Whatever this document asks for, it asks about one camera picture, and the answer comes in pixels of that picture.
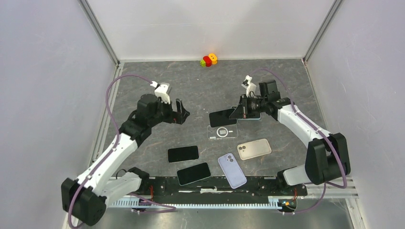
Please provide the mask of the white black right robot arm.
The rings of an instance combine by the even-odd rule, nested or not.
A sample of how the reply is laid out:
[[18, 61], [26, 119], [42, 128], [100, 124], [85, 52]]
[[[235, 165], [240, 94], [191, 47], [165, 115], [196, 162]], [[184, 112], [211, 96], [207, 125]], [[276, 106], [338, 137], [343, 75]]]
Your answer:
[[342, 178], [340, 188], [347, 187], [346, 176], [351, 172], [347, 140], [341, 133], [332, 134], [306, 117], [288, 97], [281, 97], [275, 80], [255, 85], [248, 75], [241, 86], [246, 93], [240, 96], [238, 106], [230, 114], [230, 119], [249, 119], [253, 115], [265, 113], [286, 126], [307, 149], [305, 163], [279, 171], [276, 176], [276, 189], [287, 195], [295, 185], [312, 183], [332, 184], [332, 180]]

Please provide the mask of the clear magsafe phone case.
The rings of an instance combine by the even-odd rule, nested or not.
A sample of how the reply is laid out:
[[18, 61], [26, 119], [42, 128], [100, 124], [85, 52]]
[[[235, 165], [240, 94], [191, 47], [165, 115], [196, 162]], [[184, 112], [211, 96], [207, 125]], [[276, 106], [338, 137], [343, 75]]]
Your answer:
[[210, 140], [237, 138], [237, 125], [226, 125], [218, 127], [207, 126], [207, 137]]

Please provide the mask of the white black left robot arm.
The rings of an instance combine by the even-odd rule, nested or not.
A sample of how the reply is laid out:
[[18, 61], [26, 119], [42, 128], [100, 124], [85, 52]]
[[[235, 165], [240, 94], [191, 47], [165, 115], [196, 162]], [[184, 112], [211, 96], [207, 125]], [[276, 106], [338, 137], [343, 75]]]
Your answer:
[[180, 99], [176, 99], [174, 110], [170, 101], [163, 96], [144, 94], [138, 100], [137, 108], [118, 129], [118, 134], [85, 172], [76, 179], [67, 178], [61, 185], [62, 207], [68, 214], [69, 225], [75, 217], [82, 223], [93, 226], [113, 203], [133, 192], [145, 194], [150, 181], [134, 172], [115, 181], [110, 177], [151, 135], [152, 128], [162, 122], [182, 125], [190, 115]]

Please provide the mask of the light blue phone case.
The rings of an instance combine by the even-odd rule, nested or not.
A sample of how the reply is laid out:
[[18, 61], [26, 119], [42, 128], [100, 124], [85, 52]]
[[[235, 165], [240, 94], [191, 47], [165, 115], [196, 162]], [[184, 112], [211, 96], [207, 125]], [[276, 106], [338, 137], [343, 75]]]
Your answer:
[[239, 121], [254, 121], [254, 120], [260, 120], [261, 119], [261, 114], [256, 114], [256, 115], [251, 115], [251, 116], [246, 116], [246, 118], [239, 118]]

